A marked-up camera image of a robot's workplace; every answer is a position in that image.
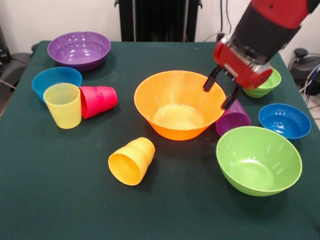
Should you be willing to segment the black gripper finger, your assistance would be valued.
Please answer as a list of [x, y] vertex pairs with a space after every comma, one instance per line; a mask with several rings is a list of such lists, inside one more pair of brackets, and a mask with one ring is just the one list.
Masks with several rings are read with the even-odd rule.
[[221, 105], [221, 108], [223, 110], [228, 110], [232, 106], [232, 104], [238, 99], [240, 89], [241, 87], [239, 85], [236, 85], [232, 93], [226, 97], [225, 101]]
[[222, 70], [222, 68], [217, 65], [212, 72], [210, 73], [210, 75], [208, 76], [206, 82], [203, 85], [203, 90], [205, 92], [209, 92], [213, 85], [215, 84], [215, 82], [217, 81], [217, 75], [220, 73], [220, 71]]

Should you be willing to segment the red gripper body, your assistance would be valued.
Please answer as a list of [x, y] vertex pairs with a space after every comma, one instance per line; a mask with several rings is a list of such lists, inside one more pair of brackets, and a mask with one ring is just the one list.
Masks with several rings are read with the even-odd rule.
[[235, 82], [245, 89], [256, 89], [273, 73], [268, 64], [255, 64], [243, 58], [226, 39], [220, 40], [213, 52], [217, 65], [230, 73]]

